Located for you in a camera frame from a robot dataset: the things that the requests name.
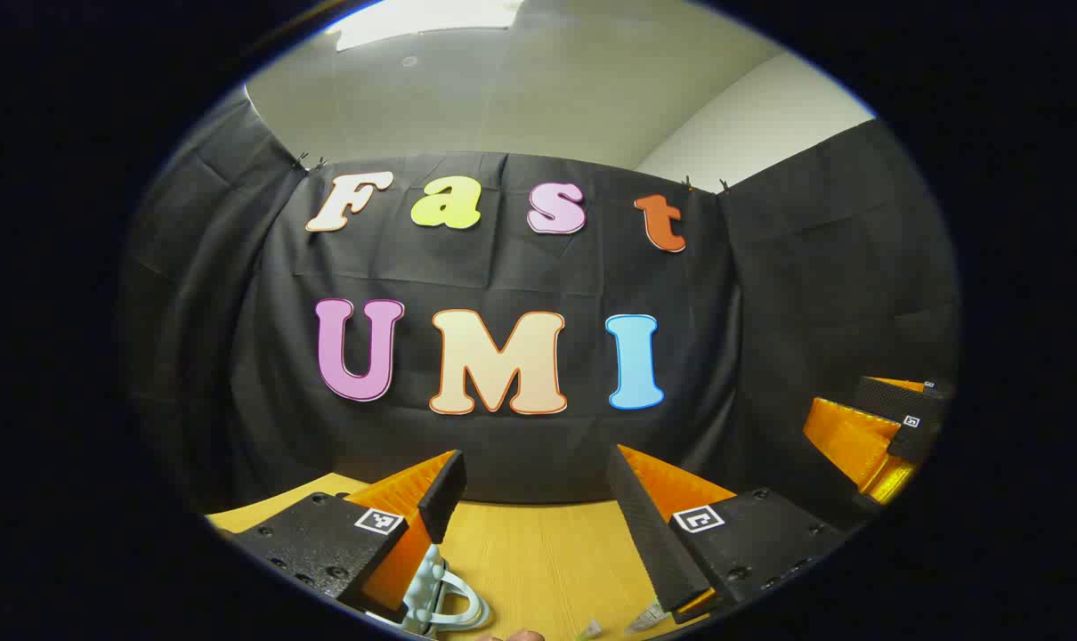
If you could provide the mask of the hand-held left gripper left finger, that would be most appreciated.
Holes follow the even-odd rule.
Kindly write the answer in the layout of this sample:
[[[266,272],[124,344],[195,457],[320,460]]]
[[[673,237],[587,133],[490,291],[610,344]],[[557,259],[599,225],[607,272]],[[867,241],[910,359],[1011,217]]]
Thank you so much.
[[[311,492],[223,539],[342,607],[401,623],[465,489],[464,452],[449,450],[342,498]]]

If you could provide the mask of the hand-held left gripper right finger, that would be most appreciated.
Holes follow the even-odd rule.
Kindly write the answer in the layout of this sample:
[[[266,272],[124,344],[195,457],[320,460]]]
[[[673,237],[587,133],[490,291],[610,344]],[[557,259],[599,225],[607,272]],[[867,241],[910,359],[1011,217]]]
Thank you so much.
[[[753,604],[847,540],[777,491],[730,491],[620,443],[609,450],[607,479],[658,604],[676,623]]]

